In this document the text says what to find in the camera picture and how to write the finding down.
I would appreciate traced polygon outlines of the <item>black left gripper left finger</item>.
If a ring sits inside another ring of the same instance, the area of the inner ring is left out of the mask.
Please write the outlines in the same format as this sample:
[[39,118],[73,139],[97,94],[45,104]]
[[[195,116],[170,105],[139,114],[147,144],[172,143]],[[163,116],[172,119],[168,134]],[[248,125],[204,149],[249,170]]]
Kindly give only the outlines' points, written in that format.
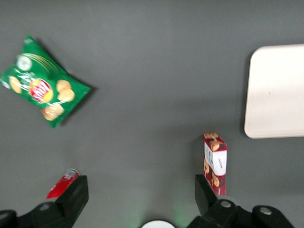
[[71,228],[88,199],[87,177],[81,175],[58,199],[43,202],[20,217],[14,210],[2,210],[0,226],[2,228]]

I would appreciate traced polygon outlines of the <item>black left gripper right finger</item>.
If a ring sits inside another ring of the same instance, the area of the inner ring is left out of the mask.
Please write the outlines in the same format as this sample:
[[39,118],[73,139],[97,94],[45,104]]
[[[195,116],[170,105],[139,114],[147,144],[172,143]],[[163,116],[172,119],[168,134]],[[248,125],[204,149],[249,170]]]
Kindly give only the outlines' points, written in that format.
[[203,174],[195,176],[195,200],[200,212],[189,228],[293,228],[294,225],[278,209],[254,206],[246,211],[229,199],[215,194]]

